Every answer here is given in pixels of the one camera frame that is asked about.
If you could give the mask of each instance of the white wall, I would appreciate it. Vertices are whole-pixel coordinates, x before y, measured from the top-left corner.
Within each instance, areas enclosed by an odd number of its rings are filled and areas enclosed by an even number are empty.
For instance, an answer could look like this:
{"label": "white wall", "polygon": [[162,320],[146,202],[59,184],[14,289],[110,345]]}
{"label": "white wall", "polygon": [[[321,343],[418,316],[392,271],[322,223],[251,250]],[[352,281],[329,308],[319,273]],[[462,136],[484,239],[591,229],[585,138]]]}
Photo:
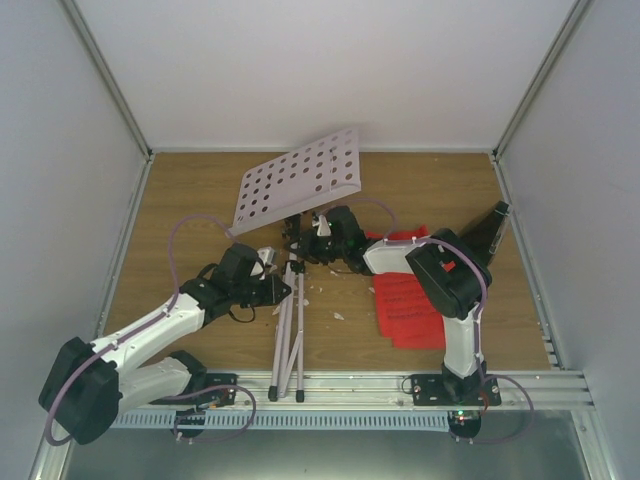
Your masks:
{"label": "white wall", "polygon": [[0,2],[0,465],[26,478],[60,346],[97,320],[142,155],[54,0]]}
{"label": "white wall", "polygon": [[596,0],[507,148],[565,360],[638,478],[640,3]]}
{"label": "white wall", "polygon": [[573,0],[78,3],[156,150],[488,150]]}

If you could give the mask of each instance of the gray floor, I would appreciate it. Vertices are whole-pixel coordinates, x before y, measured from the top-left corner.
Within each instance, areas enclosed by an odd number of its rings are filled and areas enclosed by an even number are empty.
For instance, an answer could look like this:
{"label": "gray floor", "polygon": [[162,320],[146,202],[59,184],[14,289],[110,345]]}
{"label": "gray floor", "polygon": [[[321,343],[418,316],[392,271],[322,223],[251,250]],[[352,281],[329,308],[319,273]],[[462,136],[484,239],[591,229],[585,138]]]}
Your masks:
{"label": "gray floor", "polygon": [[[504,435],[520,413],[486,417],[482,436]],[[250,431],[223,444],[176,444],[168,431],[112,430],[75,447],[69,480],[588,478],[568,414],[538,413],[520,440],[460,445],[433,432]]]}

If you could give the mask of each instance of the perforated panel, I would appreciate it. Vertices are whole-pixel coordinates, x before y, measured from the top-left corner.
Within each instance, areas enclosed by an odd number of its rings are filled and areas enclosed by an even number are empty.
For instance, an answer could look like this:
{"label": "perforated panel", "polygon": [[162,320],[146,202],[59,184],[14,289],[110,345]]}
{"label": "perforated panel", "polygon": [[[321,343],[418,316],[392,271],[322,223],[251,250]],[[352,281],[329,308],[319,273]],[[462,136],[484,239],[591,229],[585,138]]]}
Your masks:
{"label": "perforated panel", "polygon": [[[206,412],[204,425],[184,425],[189,429],[234,429],[249,419],[248,411],[215,410]],[[134,410],[116,419],[113,428],[173,427],[175,412]],[[446,412],[323,412],[258,411],[251,426],[256,430],[414,430],[446,432]]]}
{"label": "perforated panel", "polygon": [[248,232],[360,189],[358,132],[348,128],[248,170],[231,231]]}

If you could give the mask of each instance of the white perforated tray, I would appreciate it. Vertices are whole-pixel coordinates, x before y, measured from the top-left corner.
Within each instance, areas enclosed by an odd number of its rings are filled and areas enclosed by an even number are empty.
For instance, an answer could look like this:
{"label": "white perforated tray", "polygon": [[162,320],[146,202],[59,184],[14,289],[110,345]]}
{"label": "white perforated tray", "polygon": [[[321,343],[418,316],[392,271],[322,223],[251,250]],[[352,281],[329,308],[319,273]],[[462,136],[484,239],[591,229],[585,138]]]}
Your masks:
{"label": "white perforated tray", "polygon": [[245,172],[231,231],[255,230],[360,190],[358,132],[347,128]]}

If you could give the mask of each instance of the wood grain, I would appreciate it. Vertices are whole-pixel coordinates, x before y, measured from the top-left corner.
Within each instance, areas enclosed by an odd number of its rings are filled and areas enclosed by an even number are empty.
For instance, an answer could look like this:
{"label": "wood grain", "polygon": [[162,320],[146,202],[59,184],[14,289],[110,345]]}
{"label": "wood grain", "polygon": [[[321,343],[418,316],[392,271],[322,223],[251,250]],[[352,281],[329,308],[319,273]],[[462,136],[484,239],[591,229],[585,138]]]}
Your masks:
{"label": "wood grain", "polygon": [[[274,153],[160,154],[156,157],[122,269],[106,332],[118,330],[165,301],[171,292],[167,237],[191,213],[217,215],[231,224],[243,173]],[[361,154],[363,191],[396,212],[401,229],[425,223],[459,230],[500,199],[485,155]],[[353,206],[365,230],[384,232],[388,215],[375,205]],[[281,225],[240,236],[255,248],[282,244]],[[217,262],[229,246],[207,221],[185,224],[176,235],[181,281]],[[515,241],[504,240],[491,271],[494,284],[483,316],[483,350],[491,369],[549,368]],[[305,278],[305,367],[309,370],[437,369],[438,350],[400,350],[378,333],[371,279],[335,276],[311,265]],[[211,368],[271,369],[277,315],[261,308],[251,324],[228,317],[175,342],[159,357],[185,349]],[[339,313],[344,320],[334,318]]]}

